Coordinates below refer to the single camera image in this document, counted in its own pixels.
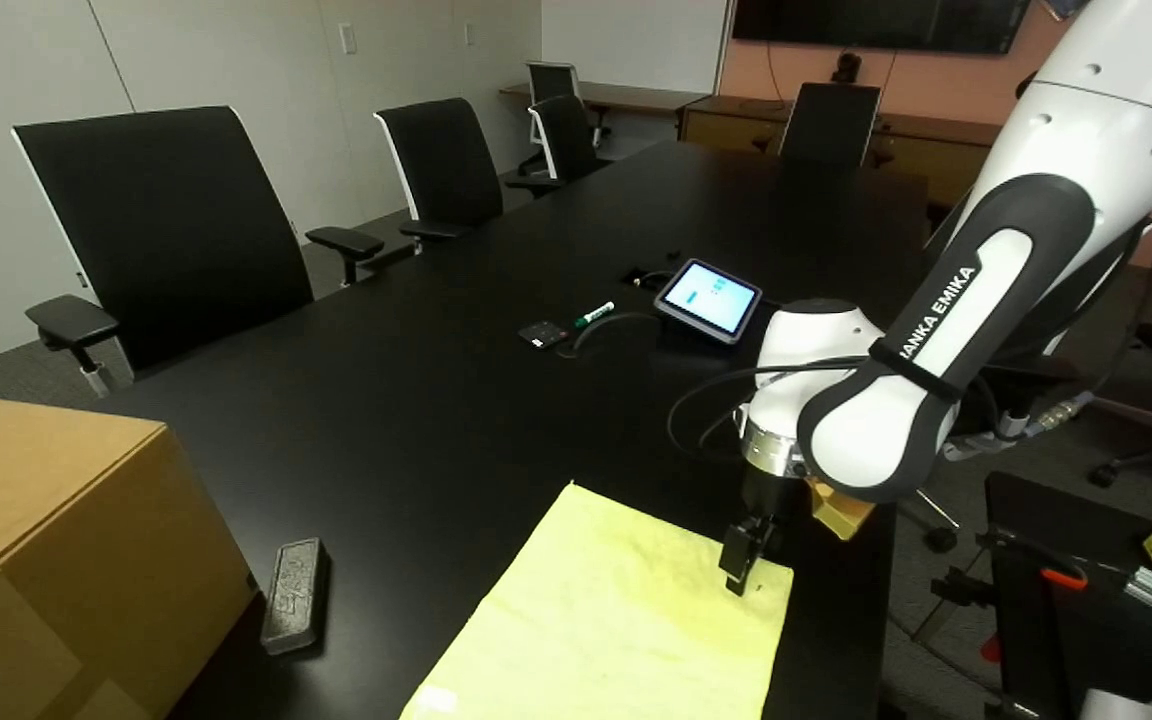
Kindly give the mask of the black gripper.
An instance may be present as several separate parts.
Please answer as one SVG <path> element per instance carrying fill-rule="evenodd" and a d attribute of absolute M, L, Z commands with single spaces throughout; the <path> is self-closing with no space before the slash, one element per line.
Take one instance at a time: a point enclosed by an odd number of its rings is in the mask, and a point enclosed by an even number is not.
<path fill-rule="evenodd" d="M 725 586 L 744 597 L 752 554 L 785 554 L 804 537 L 804 483 L 788 476 L 744 473 L 738 514 L 719 547 Z"/>

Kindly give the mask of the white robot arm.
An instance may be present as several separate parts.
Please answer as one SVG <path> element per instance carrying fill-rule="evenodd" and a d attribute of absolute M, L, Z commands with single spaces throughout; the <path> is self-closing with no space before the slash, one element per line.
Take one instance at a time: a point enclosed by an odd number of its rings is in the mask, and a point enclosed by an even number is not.
<path fill-rule="evenodd" d="M 744 460 L 864 505 L 920 488 L 975 376 L 1048 348 L 1152 216 L 1152 0 L 1086 0 L 1021 85 L 940 255 L 889 322 L 846 303 L 768 315 Z"/>

